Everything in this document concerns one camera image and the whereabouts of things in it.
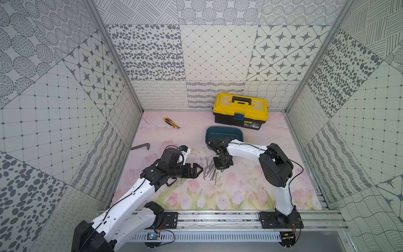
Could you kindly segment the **teal plastic storage box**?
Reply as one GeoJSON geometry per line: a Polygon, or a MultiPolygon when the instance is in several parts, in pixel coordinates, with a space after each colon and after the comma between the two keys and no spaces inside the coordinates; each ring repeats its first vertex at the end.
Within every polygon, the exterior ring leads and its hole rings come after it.
{"type": "Polygon", "coordinates": [[[243,142],[243,132],[240,129],[234,127],[211,126],[206,130],[205,134],[205,143],[210,150],[209,142],[213,137],[221,139],[234,138],[243,142]]]}

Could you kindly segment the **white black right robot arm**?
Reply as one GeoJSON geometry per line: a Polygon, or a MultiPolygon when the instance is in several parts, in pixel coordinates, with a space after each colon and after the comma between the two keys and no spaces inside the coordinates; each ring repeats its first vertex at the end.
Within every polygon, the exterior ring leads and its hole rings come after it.
{"type": "Polygon", "coordinates": [[[217,170],[225,170],[234,165],[234,157],[248,159],[260,165],[265,179],[274,187],[277,221],[290,224],[299,220],[300,215],[292,202],[290,190],[293,161],[277,144],[256,146],[237,139],[212,137],[207,145],[216,153],[214,165],[217,170]]]}

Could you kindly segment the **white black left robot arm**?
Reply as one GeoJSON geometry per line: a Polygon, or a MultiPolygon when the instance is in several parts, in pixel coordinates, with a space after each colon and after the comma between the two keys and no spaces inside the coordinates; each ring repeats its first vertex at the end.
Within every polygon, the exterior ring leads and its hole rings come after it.
{"type": "Polygon", "coordinates": [[[163,207],[146,200],[162,186],[170,186],[169,180],[199,177],[204,169],[186,162],[190,152],[187,146],[168,146],[124,196],[92,222],[83,220],[76,226],[71,251],[115,252],[139,232],[162,227],[163,207]]]}

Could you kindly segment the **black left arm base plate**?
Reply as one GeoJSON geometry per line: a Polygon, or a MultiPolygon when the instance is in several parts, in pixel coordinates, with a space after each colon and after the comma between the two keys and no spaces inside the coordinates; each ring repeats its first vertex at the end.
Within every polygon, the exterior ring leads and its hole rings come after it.
{"type": "Polygon", "coordinates": [[[154,223],[149,229],[162,230],[162,229],[176,229],[178,222],[178,212],[164,212],[158,213],[155,217],[154,223]]]}

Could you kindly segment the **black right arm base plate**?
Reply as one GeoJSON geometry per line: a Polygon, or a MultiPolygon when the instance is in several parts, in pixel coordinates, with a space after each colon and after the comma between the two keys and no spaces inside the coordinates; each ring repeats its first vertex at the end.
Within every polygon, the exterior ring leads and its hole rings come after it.
{"type": "Polygon", "coordinates": [[[258,219],[263,229],[303,229],[301,215],[297,211],[290,215],[275,212],[259,212],[258,219]]]}

